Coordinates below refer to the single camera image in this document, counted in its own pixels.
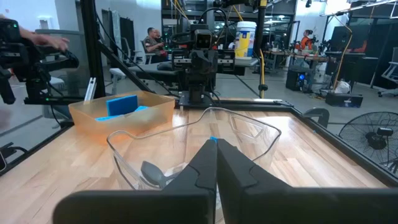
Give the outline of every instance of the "white bucket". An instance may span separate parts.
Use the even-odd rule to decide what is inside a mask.
[[[239,38],[239,42],[235,46],[236,59],[250,60],[252,58],[256,26],[255,22],[238,22],[236,38]]]

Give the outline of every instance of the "blue sponge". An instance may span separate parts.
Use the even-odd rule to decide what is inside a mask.
[[[140,111],[140,110],[144,110],[148,108],[147,106],[139,106],[134,112]]]
[[[137,95],[125,96],[106,101],[108,116],[116,116],[134,112],[138,108]]]
[[[112,118],[117,118],[118,116],[120,116],[120,115],[116,115],[116,116],[107,116],[107,117],[102,117],[102,118],[95,118],[95,120],[96,120],[96,121],[107,121],[107,120],[112,119]]]

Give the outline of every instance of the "electric fan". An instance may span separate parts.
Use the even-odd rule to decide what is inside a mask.
[[[339,137],[370,160],[394,169],[394,173],[397,171],[397,113],[374,112],[358,116],[344,125]]]

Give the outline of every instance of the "black box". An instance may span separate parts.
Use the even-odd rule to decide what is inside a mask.
[[[286,88],[293,91],[301,91],[305,79],[305,72],[287,71]]]
[[[326,103],[330,106],[360,108],[362,104],[362,95],[328,93],[326,95]]]

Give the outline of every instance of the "metal spoon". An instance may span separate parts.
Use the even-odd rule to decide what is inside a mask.
[[[176,178],[180,172],[176,172],[168,177],[166,177],[163,172],[155,165],[150,162],[144,161],[141,165],[141,172],[145,179],[153,184],[158,185],[160,188],[167,186],[167,181]]]

